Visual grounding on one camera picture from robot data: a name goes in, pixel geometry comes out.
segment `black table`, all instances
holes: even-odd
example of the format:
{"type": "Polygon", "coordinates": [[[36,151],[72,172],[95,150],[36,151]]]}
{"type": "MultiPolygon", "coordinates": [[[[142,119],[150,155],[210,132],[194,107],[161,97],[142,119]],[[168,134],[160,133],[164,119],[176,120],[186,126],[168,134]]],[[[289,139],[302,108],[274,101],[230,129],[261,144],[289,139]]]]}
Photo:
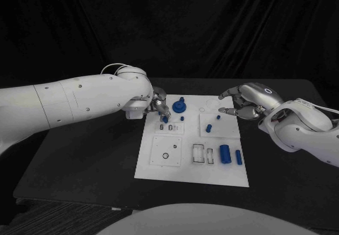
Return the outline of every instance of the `black table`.
{"type": "MultiPolygon", "coordinates": [[[[282,99],[324,105],[307,80],[152,78],[168,94],[219,95],[259,82],[282,99]]],[[[256,121],[238,119],[249,188],[134,179],[142,120],[122,111],[49,131],[14,197],[142,210],[164,204],[210,203],[265,213],[301,226],[339,228],[339,168],[305,151],[284,152],[256,121]]]]}

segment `white round object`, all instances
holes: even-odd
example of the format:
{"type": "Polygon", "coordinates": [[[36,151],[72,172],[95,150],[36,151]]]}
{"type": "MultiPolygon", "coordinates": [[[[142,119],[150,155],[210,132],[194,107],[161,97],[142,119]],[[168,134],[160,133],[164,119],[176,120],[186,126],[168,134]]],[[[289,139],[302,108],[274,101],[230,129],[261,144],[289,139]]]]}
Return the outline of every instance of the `white round object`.
{"type": "Polygon", "coordinates": [[[314,235],[297,225],[253,211],[210,204],[173,204],[125,217],[98,235],[314,235]]]}
{"type": "Polygon", "coordinates": [[[206,101],[206,106],[210,110],[216,110],[220,107],[220,102],[216,99],[209,99],[206,101]]]}

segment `floor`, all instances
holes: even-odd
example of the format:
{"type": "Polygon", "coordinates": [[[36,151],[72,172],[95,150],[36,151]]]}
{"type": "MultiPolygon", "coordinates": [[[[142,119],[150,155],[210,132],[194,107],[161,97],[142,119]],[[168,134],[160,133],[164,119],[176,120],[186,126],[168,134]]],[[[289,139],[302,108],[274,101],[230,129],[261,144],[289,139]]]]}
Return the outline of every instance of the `floor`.
{"type": "MultiPolygon", "coordinates": [[[[1,235],[95,235],[108,225],[134,213],[103,206],[17,199],[28,210],[17,214],[1,235]]],[[[320,235],[339,231],[307,228],[320,235]]]]}

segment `blue object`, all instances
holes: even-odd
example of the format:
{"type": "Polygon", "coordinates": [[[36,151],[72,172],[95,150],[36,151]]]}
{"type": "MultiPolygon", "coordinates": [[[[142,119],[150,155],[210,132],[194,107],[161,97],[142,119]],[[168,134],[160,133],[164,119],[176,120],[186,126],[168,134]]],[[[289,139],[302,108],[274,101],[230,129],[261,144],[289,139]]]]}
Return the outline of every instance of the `blue object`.
{"type": "Polygon", "coordinates": [[[230,153],[229,153],[229,147],[226,144],[220,145],[220,162],[223,164],[230,163],[230,153]]]}
{"type": "Polygon", "coordinates": [[[239,150],[235,151],[235,156],[236,156],[236,162],[238,162],[238,165],[242,165],[242,160],[240,160],[240,153],[239,153],[239,150]]]}
{"type": "Polygon", "coordinates": [[[210,132],[210,129],[212,129],[212,125],[209,124],[209,125],[206,126],[206,132],[210,132]]]}
{"type": "Polygon", "coordinates": [[[168,122],[168,119],[167,119],[167,117],[164,116],[164,118],[163,118],[163,122],[164,123],[167,123],[168,122]]]}
{"type": "Polygon", "coordinates": [[[180,97],[178,101],[176,101],[176,102],[173,103],[171,108],[173,108],[173,111],[174,111],[176,113],[178,113],[178,114],[184,112],[184,110],[186,110],[186,104],[184,104],[184,99],[183,99],[183,97],[180,97]]]}

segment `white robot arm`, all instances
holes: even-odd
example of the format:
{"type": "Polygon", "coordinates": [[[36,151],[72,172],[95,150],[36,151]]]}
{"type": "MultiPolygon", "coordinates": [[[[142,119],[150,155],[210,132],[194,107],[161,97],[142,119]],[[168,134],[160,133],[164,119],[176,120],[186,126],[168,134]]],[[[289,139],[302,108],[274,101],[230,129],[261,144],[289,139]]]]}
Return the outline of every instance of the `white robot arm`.
{"type": "Polygon", "coordinates": [[[287,152],[302,149],[318,160],[339,167],[339,120],[331,120],[314,108],[330,112],[302,99],[282,102],[276,92],[259,83],[246,83],[227,89],[219,99],[232,96],[240,109],[220,108],[219,112],[255,120],[265,117],[258,128],[271,136],[274,143],[287,152]]]}
{"type": "Polygon", "coordinates": [[[131,66],[116,76],[99,74],[0,89],[0,154],[36,132],[118,110],[126,119],[157,111],[160,121],[170,119],[163,89],[151,87],[145,72],[131,66]]]}

